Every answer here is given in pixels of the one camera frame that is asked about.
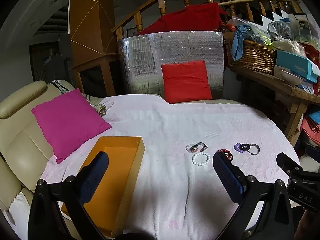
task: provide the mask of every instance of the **white bowl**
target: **white bowl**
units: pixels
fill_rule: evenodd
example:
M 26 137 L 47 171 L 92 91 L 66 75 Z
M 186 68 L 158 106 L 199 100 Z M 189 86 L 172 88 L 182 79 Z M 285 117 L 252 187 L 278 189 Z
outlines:
M 292 86 L 297 86 L 299 85 L 303 78 L 300 78 L 290 72 L 287 72 L 283 69 L 280 69 L 281 71 L 281 74 L 282 74 L 282 77 L 284 78 L 284 80 L 289 84 L 289 85 L 292 85 Z

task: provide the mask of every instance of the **wicker basket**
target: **wicker basket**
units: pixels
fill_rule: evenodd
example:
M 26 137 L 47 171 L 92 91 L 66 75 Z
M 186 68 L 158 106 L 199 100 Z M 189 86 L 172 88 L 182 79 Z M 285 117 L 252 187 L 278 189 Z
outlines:
M 276 52 L 274 50 L 254 41 L 244 41 L 243 55 L 241 59 L 234 61 L 231 55 L 232 42 L 233 40 L 224 41 L 227 49 L 229 65 L 245 67 L 254 71 L 273 75 L 276 57 Z

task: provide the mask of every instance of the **magenta cushion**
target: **magenta cushion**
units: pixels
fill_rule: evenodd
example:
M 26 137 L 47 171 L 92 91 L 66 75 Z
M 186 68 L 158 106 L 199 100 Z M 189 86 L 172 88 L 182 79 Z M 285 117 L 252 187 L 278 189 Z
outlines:
M 57 96 L 31 110 L 57 164 L 85 141 L 111 128 L 81 94 L 79 89 Z

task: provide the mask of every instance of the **bed sheet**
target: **bed sheet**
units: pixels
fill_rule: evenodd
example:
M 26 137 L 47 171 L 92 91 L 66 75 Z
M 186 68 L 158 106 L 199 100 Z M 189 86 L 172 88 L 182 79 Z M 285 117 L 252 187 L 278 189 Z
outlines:
M 237 208 L 212 164 L 196 166 L 186 145 L 204 142 L 211 156 L 229 149 L 233 165 L 245 175 L 274 183 L 288 177 L 276 156 L 286 153 L 295 162 L 292 145 L 277 126 L 260 111 L 237 104 L 170 105 L 154 95 L 123 95 L 101 101 L 103 117 L 112 128 L 85 142 L 56 164 L 53 156 L 41 178 L 48 183 L 76 175 L 100 136 L 141 136 L 145 153 L 137 178 L 125 233 L 147 232 L 156 239 L 215 239 Z M 236 143 L 255 143 L 257 155 L 239 153 Z M 260 203 L 248 227 L 257 221 Z

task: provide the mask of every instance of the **picture frame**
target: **picture frame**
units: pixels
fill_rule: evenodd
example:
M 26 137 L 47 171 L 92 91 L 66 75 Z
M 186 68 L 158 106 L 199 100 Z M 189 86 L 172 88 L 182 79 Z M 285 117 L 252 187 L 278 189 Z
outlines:
M 135 36 L 135 35 L 137 35 L 137 28 L 136 27 L 134 27 L 134 28 L 129 28 L 129 29 L 127 29 L 127 38 L 129 38 L 129 37 L 133 37 L 133 36 Z

